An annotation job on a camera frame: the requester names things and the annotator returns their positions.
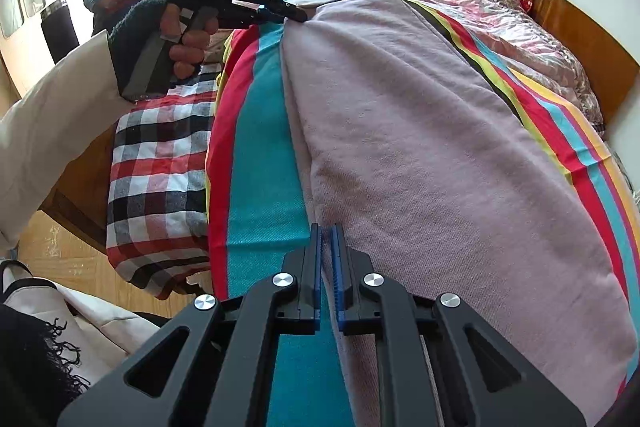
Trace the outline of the cream sleeved left forearm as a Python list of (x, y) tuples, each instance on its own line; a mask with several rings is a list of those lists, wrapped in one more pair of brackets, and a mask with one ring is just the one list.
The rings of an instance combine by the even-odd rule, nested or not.
[(136, 4), (78, 46), (1, 118), (1, 251), (17, 244), (66, 166), (137, 102), (166, 93), (136, 72), (166, 0)]

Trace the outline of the operator left hand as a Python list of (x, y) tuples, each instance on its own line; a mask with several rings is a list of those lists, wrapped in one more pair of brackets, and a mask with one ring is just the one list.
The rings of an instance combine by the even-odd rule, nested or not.
[(203, 29), (181, 32), (178, 5), (168, 3), (160, 18), (160, 35), (166, 39), (179, 39), (169, 49), (169, 58), (174, 63), (174, 75), (178, 80), (186, 80), (194, 74), (196, 66), (204, 61), (209, 40), (218, 30), (216, 17), (210, 18)]

